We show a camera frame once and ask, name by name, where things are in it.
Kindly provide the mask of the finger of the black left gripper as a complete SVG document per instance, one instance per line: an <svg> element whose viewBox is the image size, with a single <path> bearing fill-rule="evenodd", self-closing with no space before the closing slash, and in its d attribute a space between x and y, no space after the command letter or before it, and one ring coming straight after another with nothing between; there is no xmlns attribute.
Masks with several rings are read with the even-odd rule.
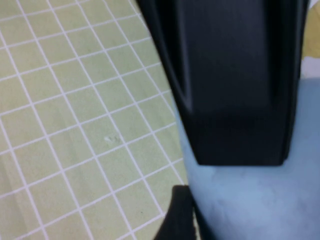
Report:
<svg viewBox="0 0 320 240"><path fill-rule="evenodd" d="M139 0L200 165L280 166L295 122L305 0Z"/></svg>

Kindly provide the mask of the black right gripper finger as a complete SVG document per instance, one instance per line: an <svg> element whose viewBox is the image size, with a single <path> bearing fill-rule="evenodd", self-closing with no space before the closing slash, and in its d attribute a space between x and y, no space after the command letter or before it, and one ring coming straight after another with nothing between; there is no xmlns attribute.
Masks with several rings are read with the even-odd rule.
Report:
<svg viewBox="0 0 320 240"><path fill-rule="evenodd" d="M187 185L175 185L166 216L155 235L155 240L194 240L196 229L193 198Z"/></svg>

